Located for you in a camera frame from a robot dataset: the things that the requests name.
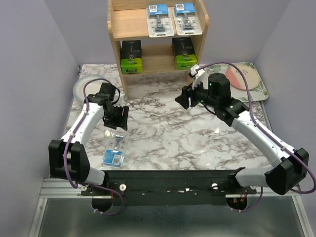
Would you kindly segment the blue razor blister pack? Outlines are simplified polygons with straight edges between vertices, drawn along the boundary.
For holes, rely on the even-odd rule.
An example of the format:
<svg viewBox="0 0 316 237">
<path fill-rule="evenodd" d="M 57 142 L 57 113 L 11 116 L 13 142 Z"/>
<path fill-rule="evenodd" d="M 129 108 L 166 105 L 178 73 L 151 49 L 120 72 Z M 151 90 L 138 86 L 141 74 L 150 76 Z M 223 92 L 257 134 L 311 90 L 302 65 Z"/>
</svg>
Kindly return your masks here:
<svg viewBox="0 0 316 237">
<path fill-rule="evenodd" d="M 192 2 L 176 3 L 173 8 L 176 32 L 179 36 L 201 35 L 202 29 Z"/>
<path fill-rule="evenodd" d="M 146 14 L 150 38 L 174 36 L 172 20 L 166 4 L 149 5 L 146 9 Z"/>
<path fill-rule="evenodd" d="M 114 132 L 107 136 L 102 165 L 115 168 L 121 167 L 127 150 L 128 141 L 128 132 Z"/>
</svg>

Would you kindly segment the black green razor box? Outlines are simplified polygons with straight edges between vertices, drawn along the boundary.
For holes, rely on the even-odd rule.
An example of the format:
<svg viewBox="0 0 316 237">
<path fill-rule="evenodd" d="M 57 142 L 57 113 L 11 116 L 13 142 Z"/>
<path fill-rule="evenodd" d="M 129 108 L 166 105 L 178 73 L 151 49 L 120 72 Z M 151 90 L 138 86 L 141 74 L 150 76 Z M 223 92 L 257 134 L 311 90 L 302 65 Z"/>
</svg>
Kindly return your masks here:
<svg viewBox="0 0 316 237">
<path fill-rule="evenodd" d="M 177 70 L 190 69 L 197 64 L 195 49 L 190 37 L 172 38 L 171 47 Z"/>
<path fill-rule="evenodd" d="M 140 40 L 122 41 L 120 66 L 123 74 L 143 72 L 142 47 Z"/>
</svg>

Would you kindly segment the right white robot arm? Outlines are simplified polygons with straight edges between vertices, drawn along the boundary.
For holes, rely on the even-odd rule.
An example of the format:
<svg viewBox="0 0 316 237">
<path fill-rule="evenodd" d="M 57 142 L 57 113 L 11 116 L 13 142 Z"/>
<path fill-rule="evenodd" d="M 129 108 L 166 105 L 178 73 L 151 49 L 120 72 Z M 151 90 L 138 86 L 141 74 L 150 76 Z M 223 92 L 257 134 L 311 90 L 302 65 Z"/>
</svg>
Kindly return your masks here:
<svg viewBox="0 0 316 237">
<path fill-rule="evenodd" d="M 265 168 L 240 168 L 227 181 L 228 190 L 234 194 L 245 187 L 269 187 L 284 195 L 307 175 L 308 152 L 286 144 L 251 116 L 249 107 L 231 96 L 231 86 L 224 74 L 208 77 L 208 88 L 200 82 L 184 86 L 175 98 L 184 109 L 201 103 L 213 108 L 215 116 L 244 135 L 269 161 Z"/>
</svg>

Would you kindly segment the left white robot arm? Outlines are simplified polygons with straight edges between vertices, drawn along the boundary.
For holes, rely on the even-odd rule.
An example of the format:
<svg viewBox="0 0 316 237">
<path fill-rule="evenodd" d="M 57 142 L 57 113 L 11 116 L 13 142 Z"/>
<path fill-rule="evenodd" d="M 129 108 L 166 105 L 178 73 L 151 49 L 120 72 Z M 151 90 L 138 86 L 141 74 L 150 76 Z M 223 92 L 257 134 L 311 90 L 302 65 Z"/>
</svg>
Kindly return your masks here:
<svg viewBox="0 0 316 237">
<path fill-rule="evenodd" d="M 102 120 L 107 128 L 127 130 L 129 107 L 123 106 L 120 90 L 102 79 L 96 94 L 84 94 L 82 111 L 70 130 L 48 146 L 50 176 L 68 180 L 73 188 L 90 184 L 93 190 L 104 195 L 109 191 L 109 179 L 104 171 L 91 167 L 85 145 Z"/>
</svg>

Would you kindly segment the white blue-rimmed bowl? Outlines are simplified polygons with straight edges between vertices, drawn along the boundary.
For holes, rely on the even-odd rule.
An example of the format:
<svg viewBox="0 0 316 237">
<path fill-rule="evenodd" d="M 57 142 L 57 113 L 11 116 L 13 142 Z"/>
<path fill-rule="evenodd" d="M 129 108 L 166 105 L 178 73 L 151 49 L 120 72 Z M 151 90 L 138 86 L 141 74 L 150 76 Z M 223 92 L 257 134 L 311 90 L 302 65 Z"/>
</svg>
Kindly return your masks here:
<svg viewBox="0 0 316 237">
<path fill-rule="evenodd" d="M 84 77 L 82 77 L 81 79 L 79 79 L 74 87 L 73 87 L 73 94 L 75 97 L 75 100 L 78 101 L 79 103 L 84 103 L 84 95 L 83 95 L 83 88 L 84 86 L 89 82 L 92 81 L 94 79 L 98 79 L 98 81 L 93 81 L 91 82 L 89 85 L 87 85 L 85 92 L 86 95 L 88 96 L 89 94 L 96 94 L 99 92 L 101 84 L 103 82 L 107 83 L 107 81 L 104 81 L 103 79 L 105 79 L 102 76 L 99 75 L 86 75 Z"/>
</svg>

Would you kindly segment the floral serving tray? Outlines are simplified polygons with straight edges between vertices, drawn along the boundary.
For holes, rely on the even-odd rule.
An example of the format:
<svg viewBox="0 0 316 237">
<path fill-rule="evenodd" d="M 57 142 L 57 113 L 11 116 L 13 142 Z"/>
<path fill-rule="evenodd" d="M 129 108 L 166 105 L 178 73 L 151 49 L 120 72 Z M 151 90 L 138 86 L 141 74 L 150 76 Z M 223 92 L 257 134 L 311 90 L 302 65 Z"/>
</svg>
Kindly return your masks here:
<svg viewBox="0 0 316 237">
<path fill-rule="evenodd" d="M 247 85 L 249 88 L 251 100 L 252 101 L 266 100 L 269 97 L 269 93 L 266 87 L 264 86 L 261 80 L 261 77 L 257 69 L 255 68 L 254 64 L 250 62 L 239 62 L 239 63 L 235 63 L 235 66 L 237 66 L 245 76 L 245 79 L 247 81 Z M 230 81 L 231 96 L 243 102 L 248 101 L 244 81 L 240 73 L 235 68 L 227 64 L 217 64 L 214 66 L 207 67 L 204 70 L 206 72 L 206 75 L 204 76 L 202 82 L 205 89 L 208 88 L 208 85 L 207 85 L 208 76 L 213 73 L 221 73 L 221 74 L 224 74 L 226 78 Z"/>
</svg>

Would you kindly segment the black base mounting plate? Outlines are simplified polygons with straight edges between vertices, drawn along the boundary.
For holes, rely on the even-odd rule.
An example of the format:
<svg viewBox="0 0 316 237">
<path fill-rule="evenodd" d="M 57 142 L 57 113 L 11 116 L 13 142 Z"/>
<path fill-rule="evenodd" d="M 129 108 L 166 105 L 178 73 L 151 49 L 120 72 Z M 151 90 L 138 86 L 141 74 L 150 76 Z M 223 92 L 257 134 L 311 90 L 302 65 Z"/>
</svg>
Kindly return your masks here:
<svg viewBox="0 0 316 237">
<path fill-rule="evenodd" d="M 226 205 L 227 195 L 256 191 L 233 180 L 235 170 L 109 170 L 106 186 L 115 193 L 88 186 L 82 196 L 94 204 L 124 206 Z"/>
</svg>

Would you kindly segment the aluminium rail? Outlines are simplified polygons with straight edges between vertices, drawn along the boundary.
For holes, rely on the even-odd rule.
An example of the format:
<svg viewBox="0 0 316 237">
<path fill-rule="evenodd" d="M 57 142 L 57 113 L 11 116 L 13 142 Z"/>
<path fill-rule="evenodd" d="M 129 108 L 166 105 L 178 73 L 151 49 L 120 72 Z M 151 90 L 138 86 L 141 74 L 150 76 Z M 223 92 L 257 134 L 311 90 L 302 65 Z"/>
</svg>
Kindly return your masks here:
<svg viewBox="0 0 316 237">
<path fill-rule="evenodd" d="M 263 197 L 294 197 L 298 193 L 289 191 L 285 195 L 278 195 L 270 188 L 263 188 Z M 68 181 L 62 179 L 44 178 L 39 193 L 40 198 L 88 198 L 81 195 L 80 186 L 74 189 Z"/>
</svg>

